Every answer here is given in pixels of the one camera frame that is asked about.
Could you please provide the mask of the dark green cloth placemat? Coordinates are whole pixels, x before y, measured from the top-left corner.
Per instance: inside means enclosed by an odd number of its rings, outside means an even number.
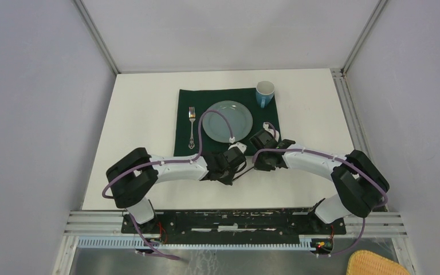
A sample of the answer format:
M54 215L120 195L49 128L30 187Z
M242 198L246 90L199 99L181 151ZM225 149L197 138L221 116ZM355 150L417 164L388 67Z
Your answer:
M198 124L201 115L213 104L220 101L236 101L243 104L252 114L253 127L248 136L241 143L247 145L245 155L252 156L256 150L249 142L249 138L262 129L264 122L271 123L277 131L281 131L276 98L264 108L260 108L256 100L255 88L220 89L220 90L199 90L190 91L181 89L179 91L178 108L176 114L176 132L174 156L188 156L197 153L199 150ZM194 123L195 148L189 149L190 121L188 119L188 108L195 107L196 120Z

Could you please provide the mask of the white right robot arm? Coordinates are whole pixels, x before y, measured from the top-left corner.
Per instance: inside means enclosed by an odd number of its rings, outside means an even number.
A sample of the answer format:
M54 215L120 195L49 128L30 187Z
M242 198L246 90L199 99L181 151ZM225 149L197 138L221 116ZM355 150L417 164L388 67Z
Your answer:
M311 150L293 140L280 140L271 129L262 129L249 140L256 149L256 170L303 170L334 184L337 193L319 201L308 218L308 227L316 234L324 233L339 218L351 214L365 218L388 202L388 181L362 151L338 156Z

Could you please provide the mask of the teal ceramic dinner plate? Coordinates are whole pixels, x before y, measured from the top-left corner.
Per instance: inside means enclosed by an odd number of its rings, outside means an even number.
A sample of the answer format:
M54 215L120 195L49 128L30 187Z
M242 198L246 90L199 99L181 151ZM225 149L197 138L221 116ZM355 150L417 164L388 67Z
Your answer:
M227 119L236 142L246 138L253 127L253 117L250 111L236 101L220 101L208 108L215 110ZM229 143L230 130L225 120L215 112L209 112L202 121L202 127L208 137L216 142Z

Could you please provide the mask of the blue ceramic mug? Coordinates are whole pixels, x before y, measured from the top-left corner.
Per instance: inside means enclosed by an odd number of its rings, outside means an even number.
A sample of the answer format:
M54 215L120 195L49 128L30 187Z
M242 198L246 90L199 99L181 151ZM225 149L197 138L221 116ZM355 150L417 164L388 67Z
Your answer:
M275 86L270 81L260 81L256 86L256 100L260 108L264 109L272 100Z

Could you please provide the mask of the black spoon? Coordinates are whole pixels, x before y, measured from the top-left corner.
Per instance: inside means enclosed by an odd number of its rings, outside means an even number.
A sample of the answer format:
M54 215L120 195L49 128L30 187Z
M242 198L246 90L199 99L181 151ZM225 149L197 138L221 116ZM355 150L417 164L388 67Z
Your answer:
M239 174L238 176L236 176L233 179L233 182L235 182L236 180L238 180L240 177L242 177L243 175L245 175L246 173L248 173L249 171L251 171L252 169L254 169L254 167L250 167L249 169L247 169L246 171L244 171L243 173Z

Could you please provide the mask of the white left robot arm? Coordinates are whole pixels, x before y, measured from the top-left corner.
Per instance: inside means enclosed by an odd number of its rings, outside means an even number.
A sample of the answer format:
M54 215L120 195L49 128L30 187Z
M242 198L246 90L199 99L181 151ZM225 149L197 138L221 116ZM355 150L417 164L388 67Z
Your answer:
M224 152L203 152L190 156L165 158L136 148L106 171L108 184L102 196L126 209L135 225L144 233L156 229L157 217L146 195L157 183L176 180L217 181L231 185L235 174L246 162L246 146L230 145Z

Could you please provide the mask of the silver fork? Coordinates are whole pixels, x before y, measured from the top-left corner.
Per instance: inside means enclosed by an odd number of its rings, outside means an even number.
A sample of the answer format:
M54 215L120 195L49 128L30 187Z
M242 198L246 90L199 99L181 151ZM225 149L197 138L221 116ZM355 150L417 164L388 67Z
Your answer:
M196 120L195 107L188 108L188 119L190 121L190 138L189 138L188 148L192 150L195 148L195 141L194 141L194 123Z

